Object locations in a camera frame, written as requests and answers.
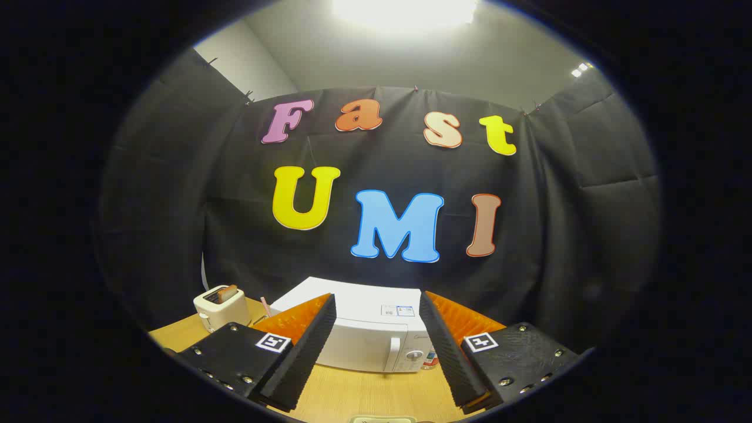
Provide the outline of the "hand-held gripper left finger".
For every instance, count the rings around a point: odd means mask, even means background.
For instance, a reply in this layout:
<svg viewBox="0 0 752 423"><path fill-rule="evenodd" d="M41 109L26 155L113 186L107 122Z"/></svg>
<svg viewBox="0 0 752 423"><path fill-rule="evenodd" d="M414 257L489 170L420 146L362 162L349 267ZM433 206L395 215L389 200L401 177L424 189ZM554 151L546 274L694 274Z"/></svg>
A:
<svg viewBox="0 0 752 423"><path fill-rule="evenodd" d="M228 323L176 354L177 360L236 396L295 409L337 318L326 293L252 327Z"/></svg>

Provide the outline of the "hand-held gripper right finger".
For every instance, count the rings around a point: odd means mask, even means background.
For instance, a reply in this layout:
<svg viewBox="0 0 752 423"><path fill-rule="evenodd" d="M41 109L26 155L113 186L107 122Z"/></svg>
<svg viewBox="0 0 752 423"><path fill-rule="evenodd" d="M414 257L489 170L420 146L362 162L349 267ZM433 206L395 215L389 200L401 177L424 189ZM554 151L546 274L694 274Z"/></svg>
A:
<svg viewBox="0 0 752 423"><path fill-rule="evenodd" d="M510 407L579 364L534 325L505 325L424 291L419 313L454 403L465 414Z"/></svg>

